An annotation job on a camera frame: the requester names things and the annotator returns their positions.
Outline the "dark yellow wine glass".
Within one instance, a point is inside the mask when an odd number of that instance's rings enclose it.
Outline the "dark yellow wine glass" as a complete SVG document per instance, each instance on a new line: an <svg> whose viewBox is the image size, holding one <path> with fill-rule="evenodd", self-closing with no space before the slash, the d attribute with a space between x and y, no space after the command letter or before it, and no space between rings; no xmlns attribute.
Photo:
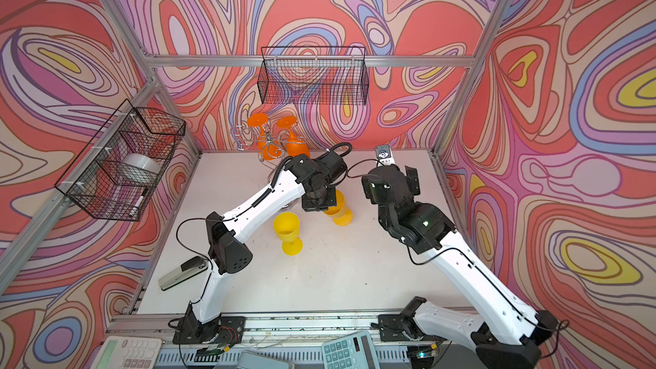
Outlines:
<svg viewBox="0 0 656 369"><path fill-rule="evenodd" d="M340 190L336 190L336 198L337 204L334 207L328 208L324 214L329 216L336 225L346 227L352 222L353 213L348 207L345 197Z"/></svg>

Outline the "light yellow wine glass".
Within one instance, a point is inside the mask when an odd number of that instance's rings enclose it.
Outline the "light yellow wine glass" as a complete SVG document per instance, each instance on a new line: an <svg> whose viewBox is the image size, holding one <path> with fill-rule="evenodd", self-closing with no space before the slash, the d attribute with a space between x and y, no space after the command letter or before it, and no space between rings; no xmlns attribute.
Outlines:
<svg viewBox="0 0 656 369"><path fill-rule="evenodd" d="M300 239L300 220L294 213L278 215L273 222L273 229L281 241L281 248L287 256L296 256L302 251Z"/></svg>

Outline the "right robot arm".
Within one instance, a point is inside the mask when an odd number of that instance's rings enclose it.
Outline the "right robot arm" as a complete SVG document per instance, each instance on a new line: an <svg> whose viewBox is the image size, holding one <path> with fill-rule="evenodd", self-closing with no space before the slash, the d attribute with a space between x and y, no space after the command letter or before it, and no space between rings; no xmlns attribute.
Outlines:
<svg viewBox="0 0 656 369"><path fill-rule="evenodd" d="M437 206L415 201L415 169L379 166L361 178L367 199L378 208L379 225L410 255L425 256L475 308L475 314L437 307L415 297L400 315L410 338L436 336L473 351L488 368L534 368L540 347L559 321L536 310L507 288L476 256L454 223Z"/></svg>

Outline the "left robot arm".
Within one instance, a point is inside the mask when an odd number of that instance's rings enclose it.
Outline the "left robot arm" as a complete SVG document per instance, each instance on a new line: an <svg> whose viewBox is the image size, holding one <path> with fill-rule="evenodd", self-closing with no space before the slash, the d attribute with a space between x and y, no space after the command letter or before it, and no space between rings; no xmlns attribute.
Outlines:
<svg viewBox="0 0 656 369"><path fill-rule="evenodd" d="M338 143L317 158L286 157L268 186L234 210L211 213L204 221L208 234L208 278L203 292L191 301L176 327L174 343L206 343L219 332L219 318L234 275L246 268L253 254L246 246L253 232L284 206L299 199L305 212L323 212L337 205L338 178L351 143Z"/></svg>

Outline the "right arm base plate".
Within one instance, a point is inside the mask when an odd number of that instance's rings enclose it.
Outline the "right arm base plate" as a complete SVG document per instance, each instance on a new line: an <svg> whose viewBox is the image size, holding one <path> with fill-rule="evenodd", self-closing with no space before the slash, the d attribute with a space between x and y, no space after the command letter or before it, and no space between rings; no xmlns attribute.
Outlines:
<svg viewBox="0 0 656 369"><path fill-rule="evenodd" d="M371 328L379 333L383 342L423 342L433 341L434 337L420 330L414 320L401 314L379 314L378 321Z"/></svg>

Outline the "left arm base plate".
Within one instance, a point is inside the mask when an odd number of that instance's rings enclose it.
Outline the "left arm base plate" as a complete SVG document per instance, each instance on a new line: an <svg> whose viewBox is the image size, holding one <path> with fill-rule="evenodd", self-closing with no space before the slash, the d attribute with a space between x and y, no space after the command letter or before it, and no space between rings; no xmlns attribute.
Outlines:
<svg viewBox="0 0 656 369"><path fill-rule="evenodd" d="M192 315L171 319L167 325L174 330L174 344L218 343L235 345L242 342L245 316L219 316L201 324Z"/></svg>

